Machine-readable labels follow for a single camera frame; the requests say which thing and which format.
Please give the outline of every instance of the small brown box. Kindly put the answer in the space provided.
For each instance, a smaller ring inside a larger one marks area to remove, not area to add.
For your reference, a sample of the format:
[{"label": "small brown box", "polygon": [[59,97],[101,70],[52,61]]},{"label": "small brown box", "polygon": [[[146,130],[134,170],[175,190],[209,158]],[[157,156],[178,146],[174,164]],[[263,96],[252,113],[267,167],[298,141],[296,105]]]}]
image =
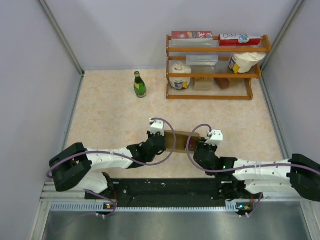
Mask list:
[{"label": "small brown box", "polygon": [[210,90],[213,85],[213,79],[209,77],[197,77],[193,79],[194,90]]},{"label": "small brown box", "polygon": [[[186,152],[186,146],[187,146],[187,140],[191,132],[187,131],[175,131],[175,136],[176,136],[176,145],[175,145],[175,153],[187,153]],[[171,152],[171,149],[174,147],[174,134],[170,130],[164,130],[164,138],[165,138],[165,147],[167,152]],[[190,140],[190,152],[194,152],[196,150],[197,143],[200,139],[199,133],[195,132]]]}]

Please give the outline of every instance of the gray wall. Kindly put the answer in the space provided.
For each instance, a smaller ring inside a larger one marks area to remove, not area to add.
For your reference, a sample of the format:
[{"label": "gray wall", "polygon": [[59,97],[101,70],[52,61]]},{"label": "gray wall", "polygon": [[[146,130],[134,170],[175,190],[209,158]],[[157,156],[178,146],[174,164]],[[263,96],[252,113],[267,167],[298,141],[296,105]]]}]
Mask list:
[{"label": "gray wall", "polygon": [[27,239],[80,75],[36,0],[0,7],[0,239]]},{"label": "gray wall", "polygon": [[320,163],[320,1],[307,0],[264,71],[291,153]]},{"label": "gray wall", "polygon": [[268,34],[297,0],[46,0],[85,70],[166,65],[171,31]]}]

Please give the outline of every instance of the black mounting plate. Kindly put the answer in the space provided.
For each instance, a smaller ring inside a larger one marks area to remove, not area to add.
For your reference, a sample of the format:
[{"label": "black mounting plate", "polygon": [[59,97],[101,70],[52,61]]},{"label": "black mounting plate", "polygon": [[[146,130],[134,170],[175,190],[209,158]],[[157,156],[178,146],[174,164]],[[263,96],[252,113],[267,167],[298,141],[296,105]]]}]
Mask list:
[{"label": "black mounting plate", "polygon": [[[112,178],[118,207],[225,207],[214,178]],[[106,196],[115,199],[115,194]],[[89,193],[85,199],[100,199]]]}]

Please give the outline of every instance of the red and white box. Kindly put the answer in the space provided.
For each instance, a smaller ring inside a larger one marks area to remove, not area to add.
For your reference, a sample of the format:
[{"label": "red and white box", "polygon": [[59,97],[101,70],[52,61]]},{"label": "red and white box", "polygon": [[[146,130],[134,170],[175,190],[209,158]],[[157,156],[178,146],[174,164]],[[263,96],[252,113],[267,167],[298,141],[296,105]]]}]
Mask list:
[{"label": "red and white box", "polygon": [[246,33],[225,33],[219,35],[220,46],[258,46],[261,36]]},{"label": "red and white box", "polygon": [[214,36],[212,31],[173,31],[172,46],[211,46]]}]

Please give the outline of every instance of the wooden shelf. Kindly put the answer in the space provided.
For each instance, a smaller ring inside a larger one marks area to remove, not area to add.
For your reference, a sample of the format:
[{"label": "wooden shelf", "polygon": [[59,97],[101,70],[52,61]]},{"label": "wooden shelf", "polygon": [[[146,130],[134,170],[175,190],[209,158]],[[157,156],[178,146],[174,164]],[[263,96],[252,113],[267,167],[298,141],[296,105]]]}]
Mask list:
[{"label": "wooden shelf", "polygon": [[[221,56],[219,61],[229,61],[230,57]],[[185,56],[169,56],[167,61],[185,61]],[[247,73],[235,74],[231,70],[224,73],[169,73],[167,72],[168,78],[233,78],[233,79],[258,79],[261,78],[261,69],[259,64],[256,64]]]},{"label": "wooden shelf", "polygon": [[[259,46],[231,46],[231,47],[171,47],[171,36],[166,36],[166,98],[167,99],[204,99],[204,100],[252,100],[253,91],[251,87],[252,79],[259,79],[261,77],[261,69],[259,64],[251,68],[249,72],[235,74],[227,67],[222,72],[193,72],[193,73],[170,73],[170,61],[186,61],[186,56],[170,56],[170,53],[269,53],[271,44],[267,35],[261,37]],[[218,36],[214,36],[213,41],[218,40]],[[219,62],[229,61],[230,57],[220,56]],[[245,79],[245,88],[247,96],[229,96],[229,95],[181,95],[169,94],[170,78],[228,78],[228,79]]]},{"label": "wooden shelf", "polygon": [[[167,40],[170,41],[171,36],[167,35]],[[218,40],[218,36],[214,36],[213,41]],[[196,52],[208,52],[208,53],[269,53],[271,50],[271,44],[267,35],[261,37],[261,43],[259,46],[229,46],[229,47],[166,47],[167,52],[172,53],[196,53]]]}]

